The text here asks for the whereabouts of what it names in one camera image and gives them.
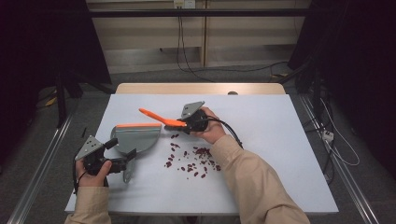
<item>hand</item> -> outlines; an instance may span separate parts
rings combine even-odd
[[[97,175],[89,175],[86,173],[84,163],[82,160],[76,161],[77,177],[80,178],[78,181],[79,187],[102,187],[105,182],[105,178],[110,171],[111,161],[105,161]]]
[[[209,108],[202,106],[201,109],[204,110],[204,112],[209,117],[218,119],[218,117],[215,115],[215,113],[213,113],[213,111],[211,111]],[[220,122],[211,120],[211,121],[209,121],[206,130],[204,130],[203,132],[191,132],[191,134],[196,137],[205,139],[206,142],[208,142],[210,144],[214,144],[226,133],[224,132],[224,129]]]

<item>beige jacket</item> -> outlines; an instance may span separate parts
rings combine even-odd
[[[221,137],[210,153],[220,165],[239,207],[242,223],[309,223],[282,186],[276,171],[258,155],[242,149],[230,136]],[[65,223],[111,223],[108,188],[80,188],[74,215]]]

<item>aluminum rail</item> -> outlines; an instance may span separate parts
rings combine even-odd
[[[83,16],[92,18],[124,17],[306,17],[331,13],[330,9],[269,8],[269,9],[92,9],[45,10],[39,14],[52,16]]]
[[[55,134],[52,137],[51,142],[49,143],[47,151],[41,159],[40,164],[35,170],[35,174],[33,175],[27,188],[25,189],[20,200],[18,201],[7,224],[22,224],[25,221],[29,210],[32,207],[32,204],[35,201],[35,197],[39,192],[45,177],[47,176],[47,172],[50,169],[50,165],[56,155],[56,152],[58,151],[58,148],[61,145],[62,140],[64,139],[64,135],[67,132],[71,119],[73,118],[73,115],[77,110],[78,101],[79,100],[76,100],[75,104],[72,105],[72,109],[68,117],[64,121],[64,124],[55,131]]]
[[[311,108],[313,107],[309,99],[306,98],[306,96],[300,95],[300,99],[303,102],[303,105],[305,107],[305,110],[311,118],[314,123],[314,126],[316,129],[318,129],[320,126],[318,122],[315,120],[315,115]],[[331,146],[327,141],[321,140],[321,135],[320,132],[318,131],[318,135],[320,138],[320,141],[323,141],[325,144],[326,150],[328,153],[330,153]],[[338,153],[338,150],[336,147],[333,148],[333,150]],[[341,176],[341,179],[344,182],[344,185],[346,186],[347,191],[349,192],[353,202],[355,203],[356,207],[358,208],[359,212],[361,213],[361,217],[364,220],[364,223],[366,224],[379,224],[379,221],[377,217],[375,216],[375,212],[370,205],[369,201],[367,200],[366,196],[362,192],[361,188],[359,187],[358,183],[355,181],[355,179],[352,176],[352,173],[349,172],[349,169],[347,166],[339,161],[337,157],[332,153],[331,155],[332,162],[334,164],[335,169],[337,170],[338,174]]]

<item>orange handle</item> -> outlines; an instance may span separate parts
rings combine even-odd
[[[163,117],[161,117],[161,116],[159,116],[157,114],[154,114],[153,112],[151,112],[151,111],[149,111],[147,109],[144,109],[144,108],[139,108],[139,111],[142,112],[143,114],[151,117],[152,119],[156,119],[156,120],[158,120],[158,121],[160,121],[163,124],[168,125],[168,126],[174,126],[174,127],[184,127],[184,126],[186,126],[186,123],[183,122],[183,121],[176,120],[176,119],[164,119]]]

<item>gray plastic part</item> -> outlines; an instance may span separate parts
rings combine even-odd
[[[102,146],[103,144],[101,142],[99,142],[95,137],[90,135],[87,141],[85,141],[84,145],[82,146],[77,156],[75,157],[75,160],[77,161],[81,158],[90,155],[91,153],[93,153]]]
[[[186,119],[193,115],[201,106],[205,103],[205,101],[195,102],[191,104],[186,104],[183,107],[183,111],[181,112],[181,118]]]
[[[111,132],[111,138],[118,138],[119,144],[114,148],[126,155],[136,148],[137,154],[152,147],[160,136],[162,125],[158,126],[121,126],[114,127]],[[123,171],[123,181],[129,183],[134,171],[134,159],[127,163],[126,170]]]

